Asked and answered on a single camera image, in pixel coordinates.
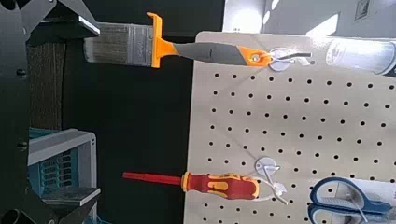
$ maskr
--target white wall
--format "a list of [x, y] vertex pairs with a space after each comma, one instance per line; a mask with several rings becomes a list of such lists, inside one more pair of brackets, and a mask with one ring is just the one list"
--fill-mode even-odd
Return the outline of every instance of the white wall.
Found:
[[335, 35], [396, 37], [396, 0], [371, 0], [367, 18], [355, 22], [358, 0], [280, 0], [263, 27], [267, 34], [305, 35], [340, 13]]
[[265, 0], [227, 0], [223, 32], [260, 33]]

